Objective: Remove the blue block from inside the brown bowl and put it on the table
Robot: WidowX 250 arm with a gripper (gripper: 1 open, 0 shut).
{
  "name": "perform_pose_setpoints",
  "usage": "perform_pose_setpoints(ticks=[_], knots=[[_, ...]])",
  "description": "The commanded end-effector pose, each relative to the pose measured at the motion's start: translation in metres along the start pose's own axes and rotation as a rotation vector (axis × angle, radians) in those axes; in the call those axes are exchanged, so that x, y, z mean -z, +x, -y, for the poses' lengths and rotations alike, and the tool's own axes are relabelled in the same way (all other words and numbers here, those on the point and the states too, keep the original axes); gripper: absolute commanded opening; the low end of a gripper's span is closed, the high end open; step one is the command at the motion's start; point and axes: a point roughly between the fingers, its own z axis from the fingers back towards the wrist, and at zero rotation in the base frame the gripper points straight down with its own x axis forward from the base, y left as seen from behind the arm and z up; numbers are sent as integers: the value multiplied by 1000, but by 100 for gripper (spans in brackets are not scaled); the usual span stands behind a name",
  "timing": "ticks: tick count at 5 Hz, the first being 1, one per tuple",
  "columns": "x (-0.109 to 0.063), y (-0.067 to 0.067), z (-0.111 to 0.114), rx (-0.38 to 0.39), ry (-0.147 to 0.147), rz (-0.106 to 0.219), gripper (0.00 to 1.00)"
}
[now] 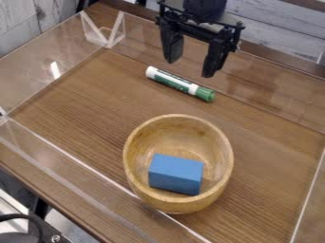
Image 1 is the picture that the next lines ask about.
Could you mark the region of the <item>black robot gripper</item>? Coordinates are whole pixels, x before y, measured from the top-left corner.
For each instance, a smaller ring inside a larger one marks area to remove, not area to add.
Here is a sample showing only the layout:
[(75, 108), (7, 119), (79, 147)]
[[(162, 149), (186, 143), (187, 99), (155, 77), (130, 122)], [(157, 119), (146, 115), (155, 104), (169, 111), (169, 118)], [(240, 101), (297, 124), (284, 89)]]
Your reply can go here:
[(183, 55), (185, 35), (210, 43), (202, 76), (224, 67), (229, 50), (238, 50), (245, 24), (226, 12), (228, 0), (158, 0), (162, 53), (173, 64)]

